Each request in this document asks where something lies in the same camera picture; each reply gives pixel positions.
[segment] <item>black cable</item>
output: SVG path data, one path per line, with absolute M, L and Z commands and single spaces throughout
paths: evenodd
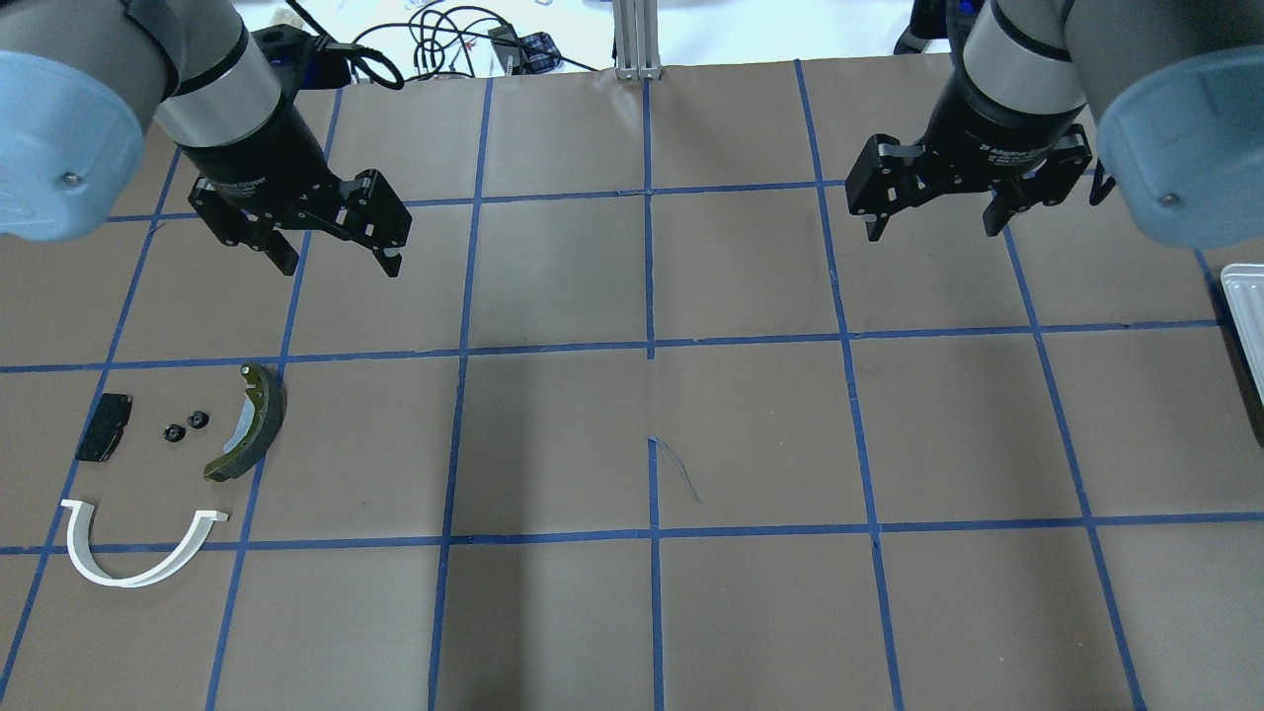
M 286 5 L 288 5 L 289 9 L 292 9 L 300 18 L 302 18 L 305 23 L 311 25 L 311 28 L 316 30 L 317 34 L 320 34 L 321 37 L 327 37 L 330 39 L 334 39 L 334 35 L 330 34 L 329 30 L 325 29 L 324 25 L 321 25 L 320 22 L 312 16 L 311 13 L 305 10 L 303 6 L 298 4 L 298 0 L 286 0 Z M 360 46 L 359 38 L 356 38 L 356 40 L 351 43 L 350 48 L 345 52 L 345 56 L 351 62 L 351 66 L 354 68 L 363 71 L 374 82 L 380 83 L 382 86 L 394 91 L 399 91 L 401 89 L 403 89 L 404 78 L 403 73 L 399 71 L 399 67 L 397 67 L 396 63 L 392 62 L 391 58 L 383 54 L 382 52 L 372 47 Z M 373 71 L 367 59 L 372 59 L 386 67 L 391 72 L 393 78 L 388 80 L 382 75 L 377 73 L 375 71 Z
M 451 20 L 450 20 L 450 15 L 451 15 L 453 13 L 459 13 L 459 11 L 463 11 L 463 10 L 473 10 L 473 11 L 475 11 L 475 13 L 483 13 L 484 15 L 488 15 L 488 18 L 490 18 L 490 19 L 495 19 L 497 22 L 499 22 L 499 23 L 501 23 L 501 27 L 503 27 L 503 28 L 506 28 L 507 30 L 509 30 L 509 34 L 511 34 L 511 35 L 513 35 L 513 47 L 517 47 L 517 48 L 518 48 L 518 51 L 523 53 L 523 54 L 522 54 L 522 56 L 523 56 L 523 59 L 526 59 L 526 56 L 527 56 L 527 54 L 526 54 L 526 52 L 527 52 L 527 48 L 526 48 L 526 46 L 525 46 L 525 44 L 522 44 L 522 38 L 521 38 L 521 37 L 518 37 L 518 30 L 517 30 L 517 29 L 514 29 L 513 24 L 512 24 L 512 23 L 511 23 L 509 20 L 507 20 L 507 19 L 502 18 L 501 15 L 495 14 L 495 13 L 494 13 L 494 11 L 492 11 L 492 10 L 488 10 L 487 8 L 479 8 L 479 6 L 477 6 L 477 5 L 458 5 L 458 6 L 455 6 L 455 8 L 447 8 L 446 10 L 444 10 L 444 13 L 442 13 L 442 14 L 441 14 L 440 16 L 442 16 L 442 18 L 445 18 L 445 19 L 449 19 L 449 22 L 451 22 Z M 426 19 L 426 16 L 425 16 L 425 15 L 422 15 L 422 22 L 423 22 L 423 23 L 425 23 L 425 19 Z M 434 34 L 435 34 L 435 33 L 436 33 L 436 32 L 437 32 L 439 29 L 440 29 L 440 28 L 437 27 L 437 23 L 436 23 L 436 27 L 435 27 L 435 28 L 434 28 L 434 29 L 431 30 L 431 35 L 434 37 Z M 492 37 L 489 37 L 489 35 L 484 35 L 484 37 L 487 37 L 488 39 L 490 39 L 490 40 L 492 40 L 492 51 L 493 51 L 493 52 L 495 52 L 495 46 L 497 46 L 497 44 L 501 44 L 501 46 L 503 46 L 503 44 L 504 44 L 503 39 L 501 39 L 501 38 L 492 38 Z M 474 72 L 474 63 L 473 63 L 473 61 L 470 61 L 470 59 L 469 59 L 469 46 L 468 46 L 468 44 L 465 44 L 465 33 L 460 33 L 460 34 L 458 34 L 458 39 L 459 39 L 459 40 L 461 42 L 461 44 L 463 44 L 463 46 L 465 47 L 465 59 L 466 59 L 466 61 L 469 62 L 469 65 L 470 65 L 470 73 L 473 73 L 473 72 Z
M 430 63 L 435 57 L 439 57 L 440 63 L 447 61 L 447 52 L 444 52 L 442 47 L 427 47 L 426 44 L 437 44 L 434 39 L 423 38 L 417 43 L 417 47 L 412 51 L 412 68 L 421 73 L 421 70 L 430 71 Z
M 460 42 L 460 44 L 461 44 L 461 53 L 465 56 L 465 66 L 469 67 L 469 71 L 470 71 L 471 75 L 475 73 L 474 72 L 474 58 L 470 57 L 470 48 L 469 48 L 469 44 L 465 42 L 465 34 L 460 32 L 460 28 L 456 27 L 456 20 L 454 20 L 453 16 L 451 16 L 453 10 L 439 11 L 439 10 L 435 10 L 435 9 L 427 9 L 426 11 L 423 11 L 421 14 L 420 24 L 422 25 L 422 28 L 425 28 L 425 25 L 426 25 L 426 15 L 428 15 L 431 13 L 434 13 L 436 15 L 436 19 L 435 19 L 435 27 L 436 28 L 439 27 L 439 23 L 446 22 L 449 25 L 451 25 L 451 28 L 454 30 L 458 30 L 456 38 L 453 42 L 449 42 L 447 44 L 441 46 L 441 52 L 440 52 L 441 58 L 435 61 L 435 68 L 436 70 L 442 70 L 444 68 L 444 63 L 447 61 L 447 52 L 446 52 L 446 49 L 449 47 L 451 47 L 453 44 Z M 430 33 L 430 38 L 428 39 L 434 44 L 439 44 L 437 32 L 432 30 Z
M 428 1 L 427 1 L 427 3 L 425 3 L 425 4 L 423 4 L 423 5 L 421 6 L 421 8 L 417 8 L 417 11 L 416 11 L 416 13 L 413 13 L 411 18 L 408 18 L 408 22 L 410 22 L 410 23 L 416 23 L 416 22 L 417 22 L 417 19 L 418 19 L 418 18 L 421 18 L 422 13 L 425 13 L 425 11 L 426 11 L 426 10 L 428 10 L 430 8 L 432 8 L 432 6 L 437 5 L 437 4 L 442 3 L 442 1 L 444 1 L 444 0 L 428 0 Z M 410 34 L 410 35 L 412 35 L 412 40 L 413 40 L 413 42 L 416 42 L 416 43 L 421 44 L 421 35 L 418 35 L 417 33 L 415 33 L 415 32 L 413 32 L 413 30 L 411 30 L 411 29 L 408 30 L 408 34 Z
M 355 40 L 359 42 L 365 35 L 368 35 L 370 33 L 374 33 L 374 32 L 378 32 L 378 30 L 391 29 L 391 28 L 406 28 L 406 27 L 411 28 L 411 27 L 418 27 L 418 25 L 416 23 L 382 23 L 379 25 L 373 25 L 369 29 L 362 32 L 356 37 Z M 431 29 L 431 30 L 435 30 L 435 32 L 453 32 L 453 30 L 445 29 L 445 28 L 428 28 L 428 27 L 423 27 L 421 29 Z M 477 32 L 463 32 L 463 30 L 458 32 L 458 34 L 461 34 L 461 33 L 463 34 L 468 34 L 469 37 L 477 37 L 477 38 L 480 38 L 480 39 L 492 39 L 494 42 L 508 42 L 503 37 L 492 37 L 492 35 L 480 34 L 480 33 L 477 33 Z M 517 44 L 517 47 L 520 49 L 522 49 L 523 52 L 528 52 L 528 53 L 532 53 L 532 54 L 544 54 L 545 57 L 552 57 L 554 59 L 560 59 L 562 62 L 566 62 L 568 65 L 574 65 L 574 66 L 576 66 L 576 67 L 579 67 L 581 70 L 588 70 L 590 72 L 599 72 L 600 71 L 597 67 L 590 67 L 590 66 L 588 66 L 588 65 L 585 65 L 583 62 L 576 62 L 575 59 L 571 59 L 571 58 L 565 57 L 562 54 L 559 54 L 556 52 L 549 52 L 546 49 L 540 49 L 540 48 L 536 48 L 536 47 L 527 47 L 526 44 L 522 44 L 521 42 Z
M 495 20 L 495 18 L 479 18 L 479 19 L 477 19 L 477 20 L 474 20 L 474 22 L 471 22 L 470 24 L 465 25 L 465 27 L 464 27 L 464 28 L 461 29 L 461 32 L 463 32 L 463 33 L 469 33 L 470 28 L 473 28 L 474 25 L 477 25 L 477 24 L 479 24 L 479 23 L 489 23 L 489 22 L 493 22 L 493 20 Z M 459 38 L 459 37 L 456 37 L 456 38 L 453 38 L 451 40 L 449 40 L 449 42 L 447 42 L 447 44 L 444 44 L 444 48 L 445 48 L 445 49 L 446 49 L 446 48 L 450 48 L 450 47 L 453 47 L 454 44 L 456 44 L 458 42 L 460 42 L 460 38 Z
M 308 25 L 311 25 L 311 28 L 316 30 L 316 34 L 324 34 L 325 37 L 332 37 L 324 27 L 321 27 L 321 24 L 319 22 L 316 22 L 316 18 L 313 18 L 311 15 L 311 13 L 308 13 L 307 10 L 305 10 L 303 6 L 298 4 L 298 0 L 286 0 L 286 5 L 289 5 L 289 9 L 293 10 L 295 14 L 297 14 L 300 18 L 302 18 L 302 20 L 305 23 L 307 23 Z

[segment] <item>white plastic part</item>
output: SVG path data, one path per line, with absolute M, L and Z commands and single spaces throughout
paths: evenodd
M 614 0 L 616 76 L 659 78 L 659 0 Z
M 1229 264 L 1220 272 L 1220 283 L 1225 286 L 1255 390 L 1264 397 L 1264 264 Z
M 96 507 L 73 498 L 63 498 L 62 506 L 71 510 L 71 520 L 66 526 L 66 548 L 71 554 L 71 563 L 85 578 L 106 587 L 145 587 L 169 578 L 202 548 L 202 543 L 211 534 L 211 526 L 215 525 L 215 521 L 229 520 L 229 515 L 220 511 L 193 511 L 193 522 L 188 525 L 185 539 L 176 545 L 176 550 L 163 558 L 162 563 L 130 578 L 115 578 L 96 564 L 96 560 L 92 559 L 92 552 L 88 549 L 87 534 L 92 525 L 92 511 Z

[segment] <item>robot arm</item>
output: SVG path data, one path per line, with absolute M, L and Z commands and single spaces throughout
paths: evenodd
M 870 138 L 848 207 L 877 240 L 895 213 L 991 191 L 999 234 L 1066 200 L 1092 153 L 1149 237 L 1211 248 L 1264 235 L 1264 3 L 992 0 L 968 38 L 947 4 L 954 72 L 925 135 Z
M 377 171 L 335 176 L 293 106 L 316 52 L 355 48 L 257 34 L 228 0 L 0 0 L 0 233 L 96 229 L 157 121 L 201 172 L 190 202 L 221 243 L 292 275 L 298 254 L 278 230 L 322 230 L 397 276 L 407 209 Z

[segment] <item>curved metal part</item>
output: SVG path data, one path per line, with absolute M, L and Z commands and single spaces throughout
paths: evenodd
M 267 368 L 248 361 L 241 364 L 241 377 L 246 382 L 243 416 L 224 455 L 202 473 L 212 481 L 235 479 L 254 467 L 277 439 L 286 417 L 286 393 Z
M 71 510 L 70 522 L 66 525 L 66 549 L 71 555 L 71 563 L 81 576 L 105 587 L 145 587 L 169 578 L 202 548 L 202 543 L 210 535 L 215 521 L 229 520 L 229 515 L 221 511 L 193 511 L 193 521 L 188 524 L 185 538 L 171 554 L 163 558 L 162 563 L 129 578 L 115 578 L 96 564 L 88 547 L 88 530 L 92 526 L 92 512 L 96 507 L 73 498 L 63 498 L 62 507 Z

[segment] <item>light blue joint cover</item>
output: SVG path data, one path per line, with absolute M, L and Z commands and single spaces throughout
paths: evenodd
M 1153 239 L 1210 249 L 1264 235 L 1264 44 L 1152 73 L 1111 102 L 1097 134 Z
M 0 234 L 88 234 L 144 148 L 140 121 L 107 86 L 61 62 L 0 51 Z

